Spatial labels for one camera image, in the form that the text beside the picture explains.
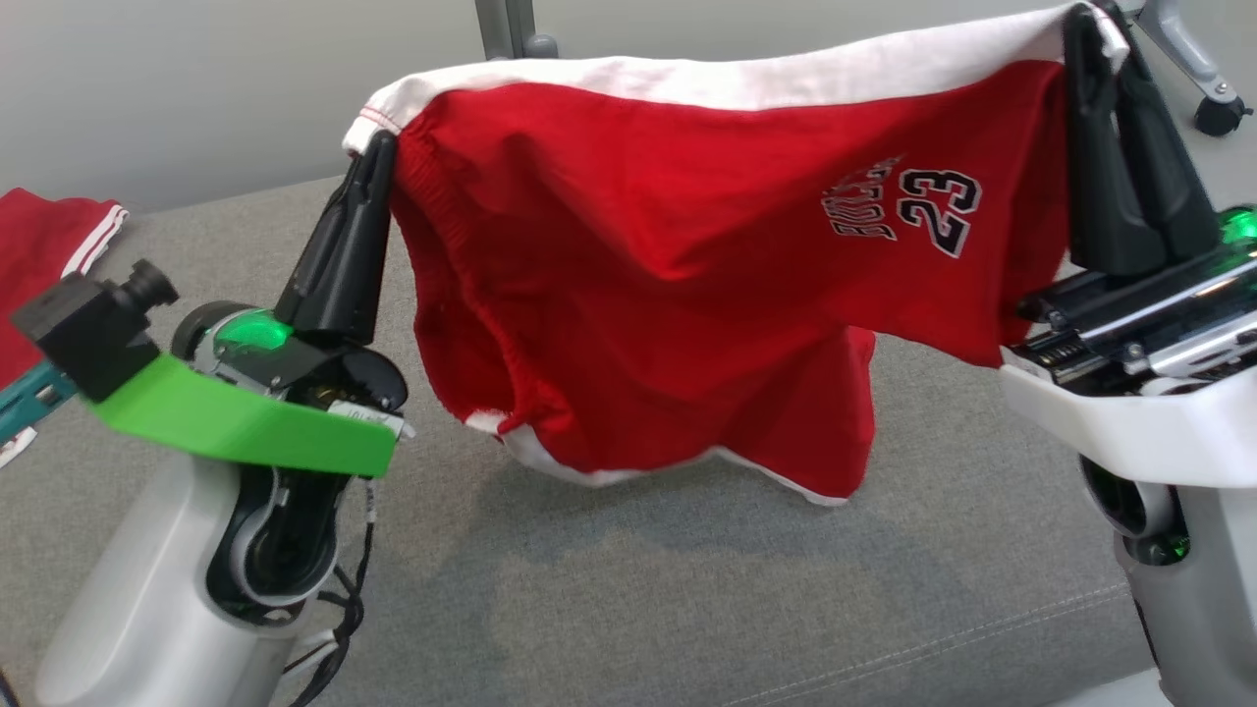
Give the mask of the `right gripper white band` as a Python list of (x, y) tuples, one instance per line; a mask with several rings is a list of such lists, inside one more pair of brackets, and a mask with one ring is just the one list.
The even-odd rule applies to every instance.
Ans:
[(1068, 9), (1063, 58), (1071, 260), (1092, 272), (1019, 304), (1043, 332), (1003, 351), (1007, 403), (1112, 476), (1251, 489), (1254, 206), (1218, 223), (1117, 3)]

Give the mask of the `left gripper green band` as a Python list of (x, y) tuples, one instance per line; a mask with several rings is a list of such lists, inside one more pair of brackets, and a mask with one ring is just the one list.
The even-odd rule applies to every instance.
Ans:
[(202, 304), (168, 353), (91, 411), (113, 431), (212, 460), (382, 477), (409, 434), (409, 385), (362, 346), (375, 340), (396, 156), (382, 131), (352, 161), (275, 304), (279, 321), (238, 301)]

